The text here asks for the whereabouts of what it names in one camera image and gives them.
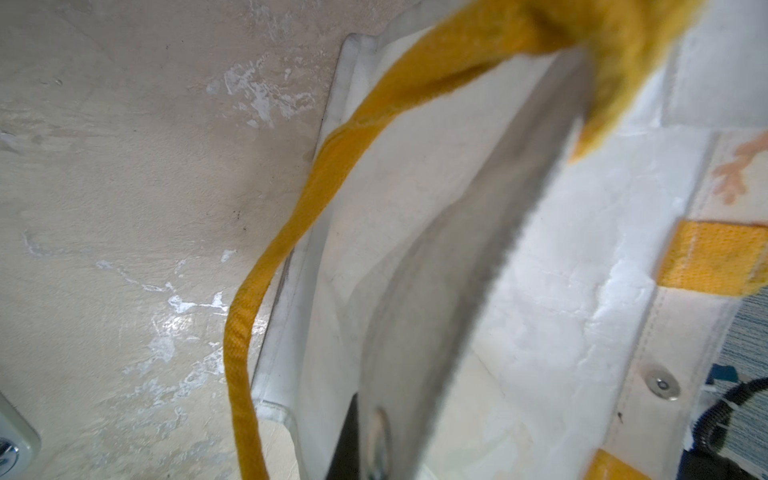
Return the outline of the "white tote bag yellow handles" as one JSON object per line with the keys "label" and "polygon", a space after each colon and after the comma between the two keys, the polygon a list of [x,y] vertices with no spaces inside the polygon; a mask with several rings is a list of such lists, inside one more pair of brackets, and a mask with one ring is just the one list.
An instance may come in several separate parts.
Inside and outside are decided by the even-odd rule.
{"label": "white tote bag yellow handles", "polygon": [[[767,378],[728,355],[767,296],[763,1],[422,1],[342,44],[312,170],[239,288],[223,361],[240,475],[258,424],[327,472],[369,322],[554,57],[594,66],[574,152],[503,263],[413,479],[677,479],[698,418]],[[767,410],[720,454],[767,475]]]}

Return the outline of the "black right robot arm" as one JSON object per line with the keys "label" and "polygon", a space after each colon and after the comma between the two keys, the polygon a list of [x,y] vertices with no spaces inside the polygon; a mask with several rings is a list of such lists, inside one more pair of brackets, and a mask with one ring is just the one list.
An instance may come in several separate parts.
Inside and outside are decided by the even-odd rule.
{"label": "black right robot arm", "polygon": [[728,390],[696,421],[693,445],[682,454],[678,480],[755,480],[756,476],[720,454],[733,414],[755,395],[767,390],[767,378],[758,378]]}

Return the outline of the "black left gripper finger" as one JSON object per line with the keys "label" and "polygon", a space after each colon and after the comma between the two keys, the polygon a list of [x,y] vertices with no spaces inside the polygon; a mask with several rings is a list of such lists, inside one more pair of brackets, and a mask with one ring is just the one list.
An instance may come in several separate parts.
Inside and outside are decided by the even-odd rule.
{"label": "black left gripper finger", "polygon": [[369,322],[327,475],[413,479],[480,312],[590,107],[586,51],[557,54],[466,191],[407,250]]}

